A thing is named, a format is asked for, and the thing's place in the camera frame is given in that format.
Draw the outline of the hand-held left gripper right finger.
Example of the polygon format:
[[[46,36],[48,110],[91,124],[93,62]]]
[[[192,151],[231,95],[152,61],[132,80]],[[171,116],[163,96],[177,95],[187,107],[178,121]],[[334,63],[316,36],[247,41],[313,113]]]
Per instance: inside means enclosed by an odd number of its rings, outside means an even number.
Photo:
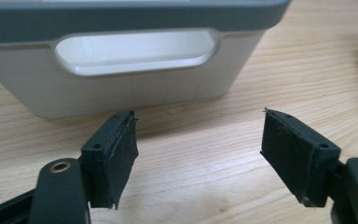
[[[297,200],[324,207],[327,175],[341,149],[292,115],[265,109],[261,154]]]

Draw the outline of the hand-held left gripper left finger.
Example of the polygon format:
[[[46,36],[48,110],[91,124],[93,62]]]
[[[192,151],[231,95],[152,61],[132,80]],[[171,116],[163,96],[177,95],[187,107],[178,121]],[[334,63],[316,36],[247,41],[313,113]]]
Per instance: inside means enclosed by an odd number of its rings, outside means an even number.
[[[136,121],[133,111],[115,114],[81,148],[82,171],[87,176],[87,198],[92,208],[118,208],[139,155]]]

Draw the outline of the white bin with grey rim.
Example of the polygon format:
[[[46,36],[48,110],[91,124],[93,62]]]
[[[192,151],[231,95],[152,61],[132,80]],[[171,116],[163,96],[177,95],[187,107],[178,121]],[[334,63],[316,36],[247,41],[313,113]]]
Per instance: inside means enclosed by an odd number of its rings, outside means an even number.
[[[218,97],[291,0],[0,0],[0,83],[36,115]]]

